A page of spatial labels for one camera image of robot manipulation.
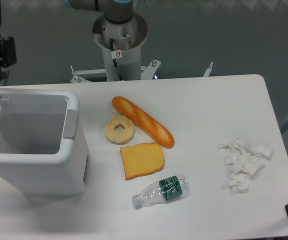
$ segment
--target white table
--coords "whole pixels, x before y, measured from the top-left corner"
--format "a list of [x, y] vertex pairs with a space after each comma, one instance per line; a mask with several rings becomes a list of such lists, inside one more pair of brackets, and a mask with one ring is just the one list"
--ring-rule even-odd
[[[23, 195], [0, 178], [0, 239], [147, 240], [245, 239], [288, 236], [288, 158], [266, 86], [258, 75], [16, 86], [70, 90], [81, 101], [81, 123], [90, 149], [87, 190], [75, 197]], [[118, 145], [104, 137], [118, 115], [110, 102], [124, 96], [174, 135], [163, 149], [161, 172], [124, 180]], [[228, 152], [219, 143], [240, 138], [271, 144], [274, 155], [248, 193], [225, 188]], [[138, 128], [128, 145], [151, 142]], [[186, 174], [190, 195], [135, 210], [131, 196], [152, 182]]]

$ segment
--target plastic water bottle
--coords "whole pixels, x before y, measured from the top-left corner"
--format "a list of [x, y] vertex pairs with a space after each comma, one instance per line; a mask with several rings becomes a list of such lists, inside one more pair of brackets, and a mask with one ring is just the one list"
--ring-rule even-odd
[[167, 204], [188, 195], [189, 184], [183, 174], [152, 183], [140, 194], [132, 197], [135, 208]]

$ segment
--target warning sticker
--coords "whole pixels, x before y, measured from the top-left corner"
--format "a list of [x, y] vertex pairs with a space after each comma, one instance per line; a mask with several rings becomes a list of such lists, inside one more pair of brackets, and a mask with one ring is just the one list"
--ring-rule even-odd
[[111, 54], [112, 54], [113, 59], [119, 59], [122, 57], [122, 51], [121, 50], [112, 51]]

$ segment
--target baguette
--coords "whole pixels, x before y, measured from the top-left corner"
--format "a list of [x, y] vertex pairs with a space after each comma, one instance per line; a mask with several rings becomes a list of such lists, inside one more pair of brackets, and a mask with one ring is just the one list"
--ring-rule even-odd
[[170, 149], [175, 145], [174, 137], [167, 128], [128, 99], [116, 96], [112, 99], [112, 105], [161, 146]]

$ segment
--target gray floor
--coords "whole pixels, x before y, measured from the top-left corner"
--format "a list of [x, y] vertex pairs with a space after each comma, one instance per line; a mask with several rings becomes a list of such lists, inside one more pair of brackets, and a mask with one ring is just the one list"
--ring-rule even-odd
[[[288, 0], [134, 2], [149, 29], [142, 65], [162, 61], [161, 78], [200, 77], [211, 61], [213, 76], [262, 75], [277, 121], [286, 116]], [[2, 12], [1, 33], [15, 38], [18, 57], [9, 85], [68, 83], [70, 65], [104, 68], [91, 34], [100, 13], [61, 0], [2, 0]], [[283, 139], [288, 153], [288, 130]]]

